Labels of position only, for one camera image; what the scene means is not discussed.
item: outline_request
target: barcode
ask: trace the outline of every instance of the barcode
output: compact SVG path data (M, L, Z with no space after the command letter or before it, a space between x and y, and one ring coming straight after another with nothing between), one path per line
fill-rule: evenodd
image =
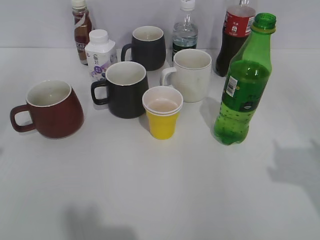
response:
M249 33L251 31L250 27L254 23L254 20L255 20L254 16L249 18L248 25L246 26L246 30L245 30L246 33Z
M232 76L229 77L228 86L226 87L226 93L233 97L236 91L238 81L234 79Z

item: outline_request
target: white wall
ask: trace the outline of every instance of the white wall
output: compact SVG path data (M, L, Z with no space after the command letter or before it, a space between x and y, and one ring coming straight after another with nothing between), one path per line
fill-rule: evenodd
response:
M277 16L272 47L319 48L320 0L255 0L257 12ZM219 48L228 2L196 0L198 48ZM144 25L164 30L167 47L179 11L179 0L87 0L98 29L106 29L118 48L131 32ZM2 0L0 47L74 48L74 19L70 0Z

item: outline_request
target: mug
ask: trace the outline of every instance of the mug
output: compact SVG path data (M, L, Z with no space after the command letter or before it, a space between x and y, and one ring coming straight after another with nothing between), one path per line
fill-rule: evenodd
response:
M207 94L211 79L212 58L198 49L183 49L173 57L173 67L162 70L160 85L165 85L169 74L171 84L181 92L187 103L202 100Z
M106 87L106 98L96 98L95 89L98 87ZM91 97L97 105L108 104L113 115L132 119L145 113L142 96L148 88L144 66L134 61L122 61L108 67L105 80L91 84Z
M182 94L173 87L155 86L144 93L142 104L152 136L159 140L172 137L183 103Z
M28 111L32 123L18 125L16 114ZM12 127L19 133L37 129L48 138L64 138L75 133L84 122L81 104L72 87L60 80L43 81L29 90L26 104L10 112Z
M125 61L126 52L131 48L132 61L145 67L147 71L161 68L166 60L164 32L156 26L141 26L132 33L131 43L121 51L121 61Z

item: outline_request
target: mug handle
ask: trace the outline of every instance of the mug handle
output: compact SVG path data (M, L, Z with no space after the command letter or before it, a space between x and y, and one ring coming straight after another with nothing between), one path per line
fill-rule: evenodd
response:
M161 72L160 86L164 86L169 74L175 73L176 71L177 69L174 66L163 69Z
M14 107L11 112L10 112L10 121L12 124L12 127L14 130L16 130L18 133L24 133L31 131L33 129L36 129L36 126L34 123L25 125L25 126L20 126L16 122L16 114L21 113L21 112L26 112L29 111L28 105L20 105Z
M131 49L134 45L132 43L129 43L127 45L124 45L121 51L121 62L125 61L126 53L128 49Z
M109 102L109 96L103 99L97 99L96 94L95 94L95 89L99 87L108 87L107 80L100 80L100 81L95 81L91 84L91 97L92 100L95 104L97 105L104 105Z

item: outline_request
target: white mug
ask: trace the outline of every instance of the white mug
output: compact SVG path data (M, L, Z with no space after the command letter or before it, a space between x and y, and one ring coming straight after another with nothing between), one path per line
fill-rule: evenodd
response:
M208 94L211 79L212 58L198 49L184 49L173 57L173 67L162 71L160 85L165 85L169 74L171 84L187 103L202 100Z

